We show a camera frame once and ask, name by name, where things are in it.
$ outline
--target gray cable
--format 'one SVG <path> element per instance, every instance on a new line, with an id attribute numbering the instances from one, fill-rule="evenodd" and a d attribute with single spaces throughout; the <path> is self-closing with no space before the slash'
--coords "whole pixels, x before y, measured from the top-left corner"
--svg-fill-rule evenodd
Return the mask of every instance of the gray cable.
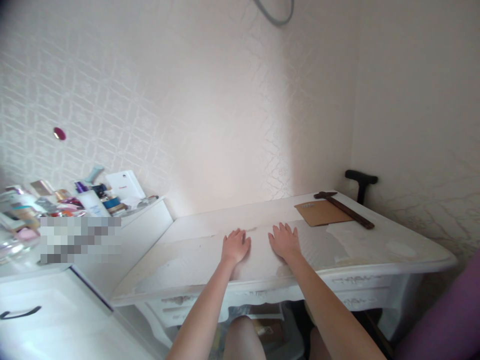
<path id="1" fill-rule="evenodd" d="M 271 22 L 273 25 L 278 27 L 288 24 L 294 14 L 294 0 L 291 0 L 290 15 L 288 15 L 288 17 L 285 20 L 277 20 L 272 15 L 270 15 L 270 13 L 267 11 L 267 9 L 265 8 L 265 6 L 262 4 L 260 0 L 253 0 L 253 2 L 258 6 L 260 11 L 263 13 L 263 15 L 265 15 L 267 20 Z"/>

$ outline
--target purple chair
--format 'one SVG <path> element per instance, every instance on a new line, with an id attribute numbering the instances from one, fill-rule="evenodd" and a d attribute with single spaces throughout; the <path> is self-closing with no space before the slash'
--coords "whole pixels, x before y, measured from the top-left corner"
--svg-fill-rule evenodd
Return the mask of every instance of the purple chair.
<path id="1" fill-rule="evenodd" d="M 480 359 L 480 250 L 397 346 L 394 359 Z"/>

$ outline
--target lotion bottle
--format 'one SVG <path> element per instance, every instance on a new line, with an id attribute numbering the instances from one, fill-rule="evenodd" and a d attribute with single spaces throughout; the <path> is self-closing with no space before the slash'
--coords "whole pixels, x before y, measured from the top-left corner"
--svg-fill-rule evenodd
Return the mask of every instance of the lotion bottle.
<path id="1" fill-rule="evenodd" d="M 97 193 L 93 190 L 89 190 L 81 181 L 75 182 L 76 191 L 78 195 L 77 199 L 81 202 L 85 211 L 91 216 L 96 218 L 111 217 L 108 210 L 100 201 Z"/>

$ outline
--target cabinet handle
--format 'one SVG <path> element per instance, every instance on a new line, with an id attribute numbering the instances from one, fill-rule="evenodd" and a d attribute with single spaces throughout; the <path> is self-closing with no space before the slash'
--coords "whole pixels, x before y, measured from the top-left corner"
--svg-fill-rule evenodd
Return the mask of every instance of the cabinet handle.
<path id="1" fill-rule="evenodd" d="M 29 315 L 35 314 L 41 308 L 42 308 L 41 306 L 37 306 L 37 307 L 33 308 L 32 310 L 30 310 L 29 312 L 26 312 L 22 315 L 10 316 L 10 317 L 7 317 L 7 315 L 10 314 L 10 311 L 5 311 L 4 313 L 2 313 L 0 315 L 0 320 L 9 320 L 9 319 L 22 318 L 24 316 L 29 316 Z"/>

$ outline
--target knee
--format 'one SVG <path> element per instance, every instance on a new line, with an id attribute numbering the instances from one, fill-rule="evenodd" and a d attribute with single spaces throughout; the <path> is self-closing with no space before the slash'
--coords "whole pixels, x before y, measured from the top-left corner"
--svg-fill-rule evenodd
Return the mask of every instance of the knee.
<path id="1" fill-rule="evenodd" d="M 254 323 L 252 322 L 252 319 L 250 319 L 246 315 L 242 315 L 239 317 L 236 317 L 230 324 L 230 327 L 228 328 L 228 331 L 242 331 L 247 328 L 253 328 Z"/>
<path id="2" fill-rule="evenodd" d="M 320 336 L 320 331 L 319 331 L 318 327 L 315 326 L 310 331 L 310 344 L 316 344 L 321 340 L 322 340 L 322 337 Z"/>

